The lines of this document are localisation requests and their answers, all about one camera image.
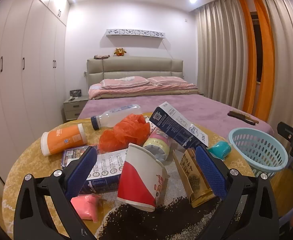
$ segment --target curtain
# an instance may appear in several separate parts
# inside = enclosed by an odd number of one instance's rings
[[[239,0],[245,19],[248,39],[248,78],[243,103],[243,111],[252,114],[256,89],[256,45],[251,13],[246,0]]]
[[[197,9],[198,87],[208,98],[242,109],[248,72],[246,26],[239,0]]]
[[[274,93],[268,123],[276,130],[281,121],[293,127],[293,0],[265,0],[265,3],[275,48]],[[277,133],[275,137],[285,141]]]
[[[254,0],[254,4],[259,18],[263,48],[261,86],[254,116],[267,122],[272,105],[272,97],[274,91],[274,41],[269,15],[264,6],[263,0]]]

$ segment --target wardrobe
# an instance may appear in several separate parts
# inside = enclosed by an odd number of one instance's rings
[[[63,123],[67,0],[0,0],[0,177]]]

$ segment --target mattress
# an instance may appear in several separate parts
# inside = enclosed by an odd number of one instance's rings
[[[247,124],[227,115],[230,110],[234,110],[235,108],[198,94],[89,100],[78,119],[89,118],[102,114],[109,109],[129,104],[138,104],[144,113],[152,113],[157,106],[165,101],[175,107],[190,122],[202,125],[223,138],[227,138],[229,132],[238,127],[258,129],[272,136],[274,134],[272,127],[266,122],[259,120],[259,124],[255,126]]]

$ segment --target orange plastic bag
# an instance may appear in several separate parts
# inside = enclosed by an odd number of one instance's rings
[[[142,146],[150,133],[150,124],[141,114],[130,114],[117,123],[113,130],[106,130],[99,140],[99,148],[105,152],[125,149],[129,143]]]

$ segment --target headboard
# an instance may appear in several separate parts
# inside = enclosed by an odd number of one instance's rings
[[[88,87],[103,79],[141,76],[176,76],[183,78],[183,61],[163,57],[110,57],[87,61],[86,78]]]

